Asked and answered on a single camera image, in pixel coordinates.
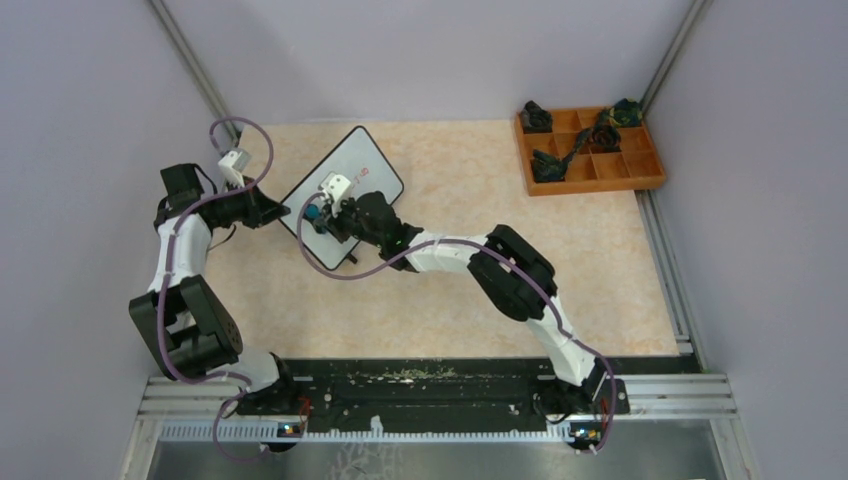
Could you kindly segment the dark cloth top right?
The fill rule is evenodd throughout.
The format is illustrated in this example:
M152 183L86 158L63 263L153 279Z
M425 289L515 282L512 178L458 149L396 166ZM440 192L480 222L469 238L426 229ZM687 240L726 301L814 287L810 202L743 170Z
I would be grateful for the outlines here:
M608 109L609 123L615 128L635 128L643 123L643 110L640 101L624 98Z

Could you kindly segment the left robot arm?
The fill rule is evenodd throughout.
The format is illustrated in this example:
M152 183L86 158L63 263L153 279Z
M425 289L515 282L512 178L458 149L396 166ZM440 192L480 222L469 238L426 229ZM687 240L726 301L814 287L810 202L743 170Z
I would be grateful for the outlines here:
M167 378L189 384L234 380L241 396L226 413L293 413L300 388L288 365L272 352L245 345L234 317L204 277L215 230L257 229L290 209L257 187L207 193L211 180L196 164L160 174L166 195L154 220L157 269L147 291L130 300L130 318Z

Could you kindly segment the orange compartment tray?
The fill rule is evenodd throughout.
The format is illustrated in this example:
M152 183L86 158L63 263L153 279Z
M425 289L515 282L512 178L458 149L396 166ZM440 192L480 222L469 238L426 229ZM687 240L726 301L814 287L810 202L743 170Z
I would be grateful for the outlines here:
M520 114L513 120L520 164L527 193L534 196L652 190L666 182L667 174L646 125L618 130L614 148L590 142L574 150L580 132L599 119L600 107L554 108L548 131L524 128ZM539 182L533 163L540 157L566 156L571 161L560 178Z

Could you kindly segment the dark crumpled cloth top left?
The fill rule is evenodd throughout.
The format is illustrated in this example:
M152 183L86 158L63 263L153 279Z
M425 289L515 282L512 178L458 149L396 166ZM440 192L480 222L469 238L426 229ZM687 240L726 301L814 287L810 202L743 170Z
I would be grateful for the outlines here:
M552 114L535 101L525 103L519 113L519 120L525 134L551 133L553 131Z

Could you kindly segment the aluminium frame post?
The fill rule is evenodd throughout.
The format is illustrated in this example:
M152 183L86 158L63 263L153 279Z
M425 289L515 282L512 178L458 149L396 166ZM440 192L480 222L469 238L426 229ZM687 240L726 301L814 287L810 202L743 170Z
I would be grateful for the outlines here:
M146 0L145 4L160 25L176 57L215 119L231 115L222 94L179 25L166 1Z
M652 110L661 89L667 82L677 61L683 55L691 37L707 15L713 3L713 0L694 0L690 2L671 43L666 49L660 64L641 98L640 104L642 113L645 116Z

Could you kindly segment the aluminium frame post left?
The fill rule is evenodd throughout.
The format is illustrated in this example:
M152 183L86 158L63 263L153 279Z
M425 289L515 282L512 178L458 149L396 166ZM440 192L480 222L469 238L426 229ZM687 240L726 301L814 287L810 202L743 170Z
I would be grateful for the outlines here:
M160 25L176 57L215 119L231 115L222 94L179 25L166 1L146 0L145 4Z

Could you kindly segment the aluminium frame post right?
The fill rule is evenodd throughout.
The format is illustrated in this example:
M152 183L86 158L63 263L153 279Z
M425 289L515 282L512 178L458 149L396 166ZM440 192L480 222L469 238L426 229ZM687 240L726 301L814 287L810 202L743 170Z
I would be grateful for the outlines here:
M690 2L671 43L666 49L660 64L641 98L640 104L642 113L645 116L652 110L661 89L667 82L677 61L683 55L691 37L707 15L713 3L713 0L694 0Z

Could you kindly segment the dark cloth strip lower left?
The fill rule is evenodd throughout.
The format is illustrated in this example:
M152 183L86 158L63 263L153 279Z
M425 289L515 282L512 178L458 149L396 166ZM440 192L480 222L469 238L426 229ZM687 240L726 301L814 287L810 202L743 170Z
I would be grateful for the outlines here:
M563 157L534 149L531 158L531 170L537 183L563 181L570 164L579 151L587 144L591 136L591 128L581 130L574 141L571 150Z

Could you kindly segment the blue black whiteboard eraser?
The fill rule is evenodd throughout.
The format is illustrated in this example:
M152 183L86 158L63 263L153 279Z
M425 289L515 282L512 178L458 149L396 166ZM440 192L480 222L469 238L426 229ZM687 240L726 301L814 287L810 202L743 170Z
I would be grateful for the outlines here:
M319 234L323 235L328 232L326 219L322 213L322 209L316 204L308 204L302 214L302 219L306 221L313 230Z

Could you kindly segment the white whiteboard black frame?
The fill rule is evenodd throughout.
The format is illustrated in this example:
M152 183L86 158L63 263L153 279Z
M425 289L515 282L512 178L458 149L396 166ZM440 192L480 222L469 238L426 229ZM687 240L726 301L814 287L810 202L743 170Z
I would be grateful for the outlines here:
M312 204L321 208L328 195L324 188L343 199L358 198L369 192L381 192L393 204L404 193L405 184L371 133L362 125L354 127L284 197L282 205L290 213L282 224L291 233L301 226L306 250L326 269L337 269L352 254L359 242L353 238L340 242L329 233L319 234L300 213L307 199L317 194Z

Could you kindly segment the dark rolled cloth centre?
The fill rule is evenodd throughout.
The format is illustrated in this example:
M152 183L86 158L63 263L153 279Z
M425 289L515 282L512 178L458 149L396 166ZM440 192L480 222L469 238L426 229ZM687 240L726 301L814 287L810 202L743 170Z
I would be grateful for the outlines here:
M595 125L589 136L591 147L599 152L619 152L621 135L618 129L610 124Z

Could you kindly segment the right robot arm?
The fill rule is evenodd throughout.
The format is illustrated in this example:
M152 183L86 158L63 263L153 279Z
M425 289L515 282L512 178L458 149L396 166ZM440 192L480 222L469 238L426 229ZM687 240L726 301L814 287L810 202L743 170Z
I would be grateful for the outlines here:
M469 275L498 312L526 325L543 346L565 416L592 408L617 413L621 391L609 360L579 339L562 307L554 266L511 227L499 224L482 236L432 233L401 221L380 192L358 198L325 193L320 219L336 240L376 247L386 268Z

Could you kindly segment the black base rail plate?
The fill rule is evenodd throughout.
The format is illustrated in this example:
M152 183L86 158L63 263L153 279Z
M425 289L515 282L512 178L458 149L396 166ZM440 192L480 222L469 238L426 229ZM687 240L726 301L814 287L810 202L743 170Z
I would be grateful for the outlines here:
M691 356L612 357L611 388L584 392L556 379L542 357L468 359L289 359L281 382L238 402L236 414L291 415L309 433L400 434L541 432L569 421L601 425L603 413L630 411L626 376L692 374Z

